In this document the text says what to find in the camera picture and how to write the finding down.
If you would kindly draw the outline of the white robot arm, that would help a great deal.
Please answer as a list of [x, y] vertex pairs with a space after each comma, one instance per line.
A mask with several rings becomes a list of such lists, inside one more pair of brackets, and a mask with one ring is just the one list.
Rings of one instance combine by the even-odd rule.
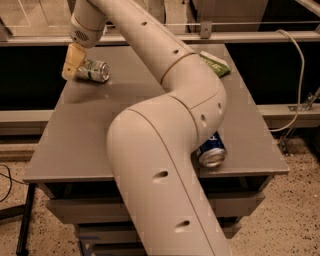
[[117, 187], [148, 256], [233, 256], [191, 162], [219, 127], [226, 91], [185, 43], [134, 0], [76, 0], [70, 79], [112, 23], [164, 89], [123, 110], [107, 133]]

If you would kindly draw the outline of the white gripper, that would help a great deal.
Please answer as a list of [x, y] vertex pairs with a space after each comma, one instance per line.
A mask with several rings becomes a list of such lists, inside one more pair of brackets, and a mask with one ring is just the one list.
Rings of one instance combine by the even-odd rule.
[[101, 39], [107, 18], [89, 0], [76, 0], [71, 16], [70, 36], [76, 43], [68, 46], [62, 77], [72, 79], [86, 58], [86, 49], [94, 47]]

